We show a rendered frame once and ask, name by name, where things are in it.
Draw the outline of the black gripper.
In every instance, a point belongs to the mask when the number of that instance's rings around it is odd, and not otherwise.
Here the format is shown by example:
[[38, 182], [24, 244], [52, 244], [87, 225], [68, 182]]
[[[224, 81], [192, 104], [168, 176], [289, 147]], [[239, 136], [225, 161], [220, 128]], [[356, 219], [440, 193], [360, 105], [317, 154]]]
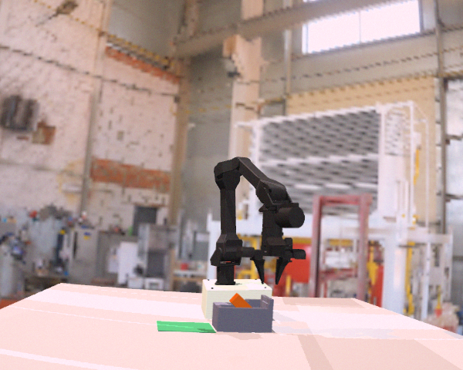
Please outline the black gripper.
[[[277, 234], [282, 234], [284, 236], [283, 229], [262, 228], [262, 242], [265, 234], [270, 235], [270, 237], [277, 237]], [[255, 249], [254, 247], [238, 247], [236, 256], [251, 257], [250, 260], [254, 261], [258, 270], [261, 284], [264, 284], [265, 259], [263, 259], [263, 256], [269, 255], [267, 252], [262, 250], [262, 246], [261, 249]], [[302, 249], [292, 249], [291, 251], [286, 251], [285, 256], [274, 255], [273, 257], [279, 257], [279, 259], [276, 259], [275, 266], [275, 284], [278, 284], [286, 265], [288, 263], [292, 263], [291, 258], [295, 258], [296, 260], [306, 260], [306, 252]]]

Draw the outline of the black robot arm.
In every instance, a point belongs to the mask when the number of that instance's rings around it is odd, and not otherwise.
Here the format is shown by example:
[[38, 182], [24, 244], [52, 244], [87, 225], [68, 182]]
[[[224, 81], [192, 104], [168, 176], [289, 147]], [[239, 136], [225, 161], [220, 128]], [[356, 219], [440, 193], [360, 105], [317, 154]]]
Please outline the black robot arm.
[[[212, 266], [217, 267], [215, 285], [235, 285], [234, 265], [240, 265], [242, 257], [236, 256], [243, 241], [236, 234], [235, 189], [243, 176], [254, 188], [255, 194], [263, 203], [259, 212], [263, 212], [263, 228], [300, 228], [305, 215], [299, 203], [293, 203], [285, 185], [268, 178], [249, 158], [237, 156], [231, 160], [219, 162], [214, 168], [215, 182], [220, 189], [221, 199], [221, 235], [210, 258]], [[267, 234], [267, 233], [266, 233]], [[292, 238], [264, 236], [262, 250], [269, 256], [285, 256], [292, 250]], [[231, 261], [231, 262], [223, 262]], [[221, 263], [220, 263], [221, 262]]]

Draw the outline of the orange l-shaped part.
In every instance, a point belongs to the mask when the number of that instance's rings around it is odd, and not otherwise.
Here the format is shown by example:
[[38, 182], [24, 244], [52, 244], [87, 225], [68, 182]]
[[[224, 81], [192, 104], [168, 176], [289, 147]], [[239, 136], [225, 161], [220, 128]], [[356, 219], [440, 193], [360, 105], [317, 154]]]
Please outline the orange l-shaped part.
[[252, 308], [250, 304], [239, 294], [229, 300], [236, 308]]

